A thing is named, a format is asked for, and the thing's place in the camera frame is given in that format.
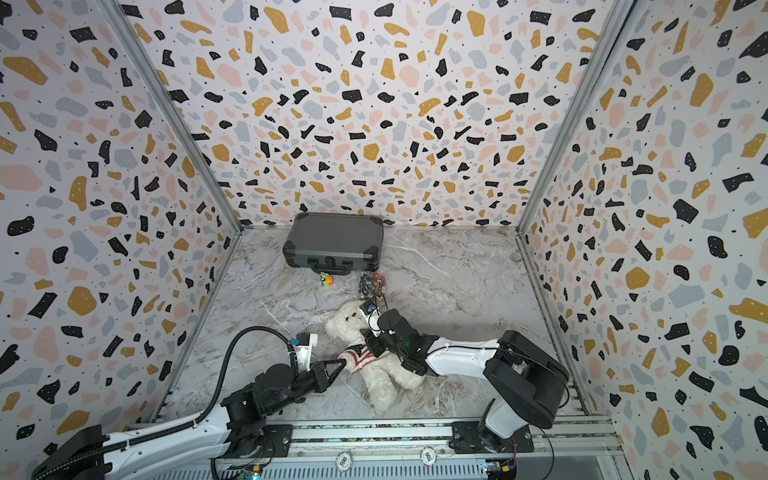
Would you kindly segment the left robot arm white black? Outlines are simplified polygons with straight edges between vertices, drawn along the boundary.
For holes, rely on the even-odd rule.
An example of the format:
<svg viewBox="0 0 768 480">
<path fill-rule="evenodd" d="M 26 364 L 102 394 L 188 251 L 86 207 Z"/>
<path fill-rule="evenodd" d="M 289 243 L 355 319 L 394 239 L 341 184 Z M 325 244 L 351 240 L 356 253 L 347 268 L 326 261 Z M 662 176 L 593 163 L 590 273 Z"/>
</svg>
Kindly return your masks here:
<svg viewBox="0 0 768 480">
<path fill-rule="evenodd" d="M 246 455 L 262 443 L 269 417 L 310 394 L 325 392 L 345 366 L 344 359 L 324 360 L 296 373 L 287 364 L 275 364 L 207 413 L 125 432 L 86 427 L 50 454 L 31 477 L 142 479 L 197 459 Z"/>
</svg>

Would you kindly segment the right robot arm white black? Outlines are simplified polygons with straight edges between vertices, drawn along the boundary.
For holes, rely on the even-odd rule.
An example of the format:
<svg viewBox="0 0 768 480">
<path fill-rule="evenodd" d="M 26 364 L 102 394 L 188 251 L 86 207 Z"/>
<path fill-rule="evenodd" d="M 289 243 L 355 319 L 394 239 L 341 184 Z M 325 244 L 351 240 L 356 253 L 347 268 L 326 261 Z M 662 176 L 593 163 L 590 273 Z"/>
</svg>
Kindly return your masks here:
<svg viewBox="0 0 768 480">
<path fill-rule="evenodd" d="M 494 389 L 481 419 L 455 423 L 450 448 L 458 453 L 508 453 L 515 436 L 530 426 L 553 427 L 558 410 L 568 402 L 566 368 L 523 334 L 507 330 L 498 339 L 458 341 L 422 334 L 397 310 L 375 314 L 361 331 L 379 357 L 418 376 L 466 376 L 486 380 Z"/>
</svg>

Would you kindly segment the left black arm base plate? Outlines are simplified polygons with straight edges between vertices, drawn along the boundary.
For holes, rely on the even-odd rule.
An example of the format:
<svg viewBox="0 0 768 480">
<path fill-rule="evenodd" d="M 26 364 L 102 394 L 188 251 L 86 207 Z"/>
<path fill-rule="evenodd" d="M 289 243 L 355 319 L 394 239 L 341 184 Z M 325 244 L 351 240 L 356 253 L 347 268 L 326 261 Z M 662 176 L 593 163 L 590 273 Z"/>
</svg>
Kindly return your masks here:
<svg viewBox="0 0 768 480">
<path fill-rule="evenodd" d="M 289 453 L 293 433 L 292 424 L 268 424 L 234 431 L 228 439 L 229 447 L 225 456 L 246 458 L 256 455 L 266 459 L 285 458 Z"/>
</svg>

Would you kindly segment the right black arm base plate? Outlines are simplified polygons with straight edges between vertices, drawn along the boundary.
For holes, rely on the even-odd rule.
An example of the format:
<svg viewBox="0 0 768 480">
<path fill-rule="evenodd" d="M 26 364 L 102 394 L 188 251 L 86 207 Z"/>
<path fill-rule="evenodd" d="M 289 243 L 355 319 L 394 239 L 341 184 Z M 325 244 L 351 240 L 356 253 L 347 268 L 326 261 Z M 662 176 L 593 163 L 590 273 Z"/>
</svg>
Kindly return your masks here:
<svg viewBox="0 0 768 480">
<path fill-rule="evenodd" d="M 508 439 L 502 439 L 487 427 L 481 426 L 479 420 L 453 422 L 451 430 L 448 445 L 457 454 L 483 452 L 512 454 L 534 451 L 534 443 L 528 427 L 519 429 Z"/>
</svg>

